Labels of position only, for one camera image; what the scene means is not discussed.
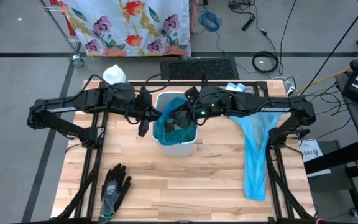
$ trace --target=concrete floor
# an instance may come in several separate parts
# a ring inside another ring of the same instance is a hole
[[[222,36],[219,46],[227,52],[237,52],[239,56],[243,56],[236,57],[236,62],[253,71],[249,56],[261,50],[272,50],[271,46],[256,30],[255,23],[247,32],[242,32],[241,27],[248,17],[231,12],[226,7],[226,1],[209,2],[208,9],[223,21],[218,31]],[[38,1],[0,0],[0,5],[0,53],[70,52],[70,48]],[[259,27],[268,32],[276,49],[280,46],[291,5],[292,1],[288,0],[257,1]],[[305,86],[357,14],[356,0],[299,0],[283,41],[283,76],[293,75],[298,87]],[[59,22],[64,25],[62,17],[59,14],[57,16]],[[358,52],[358,46],[355,44],[357,37],[358,21],[337,52]],[[216,55],[216,52],[219,52],[216,39],[216,34],[209,32],[192,35],[193,53],[203,56]],[[291,57],[291,52],[304,54],[303,57]],[[317,53],[310,55],[317,57],[310,57],[305,53]],[[336,54],[328,61],[320,78],[346,68],[348,63],[355,59],[350,56]],[[48,130],[33,131],[26,126],[28,107],[35,99],[64,95],[62,86],[65,80],[69,84],[67,95],[74,95],[83,80],[93,73],[102,74],[104,69],[114,64],[122,67],[129,79],[146,79],[160,72],[159,63],[162,60],[175,58],[84,58],[84,67],[67,73],[69,61],[66,57],[0,58],[0,223],[21,222],[48,136]],[[261,60],[266,61],[264,65],[269,65],[268,59]],[[238,69],[242,79],[267,79],[263,74],[248,74],[242,68]],[[271,77],[277,75],[277,71],[270,74]],[[334,80],[330,80],[314,86],[308,93],[327,88],[333,82]],[[315,99],[313,104],[316,112],[332,107],[320,99]],[[72,114],[64,114],[63,117],[67,120],[73,119]],[[324,125],[328,120],[341,126],[348,117],[348,112],[334,117],[329,113],[319,115],[318,121],[310,127],[311,134],[308,137],[314,138],[330,131],[331,128]],[[342,146],[358,141],[353,123],[321,138],[335,139],[338,139]],[[40,185],[39,197],[32,214],[33,221],[46,220],[50,216],[66,146],[67,140],[57,134]],[[313,186],[311,188],[314,202],[319,208],[319,217],[334,217],[353,207],[347,192],[323,193],[314,192]],[[350,218],[349,215],[334,220],[358,223],[358,219]]]

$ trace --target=wooden table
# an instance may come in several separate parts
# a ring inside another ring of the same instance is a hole
[[[268,80],[267,84],[270,96],[285,96],[282,81]],[[98,85],[99,82],[91,82],[88,88]],[[148,90],[156,88],[160,86],[150,86]],[[187,89],[189,86],[169,86],[161,92]],[[153,102],[161,92],[153,93]],[[74,123],[89,127],[92,117],[77,112]],[[287,118],[288,114],[280,118],[278,126]],[[265,201],[256,202],[244,196],[245,139],[235,122],[225,117],[209,119],[199,128],[194,151],[187,157],[166,156],[151,134],[150,129],[142,138],[137,135],[137,125],[130,125],[117,114],[109,114],[93,220],[97,220],[101,208],[104,177],[118,163],[127,166],[132,182],[115,220],[266,221],[267,217],[275,217],[269,178]],[[78,143],[70,141],[68,145]],[[299,149],[295,139],[288,139],[287,145]],[[67,152],[52,217],[61,213],[76,194],[85,153],[80,147]],[[282,149],[282,156],[290,190],[313,215],[313,199],[301,156],[289,149]],[[283,195],[281,190],[278,192],[285,217]],[[88,195],[84,197],[83,216]]]

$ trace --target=floral fabric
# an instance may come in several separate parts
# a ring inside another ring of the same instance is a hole
[[[190,56],[189,0],[61,0],[88,56]]]

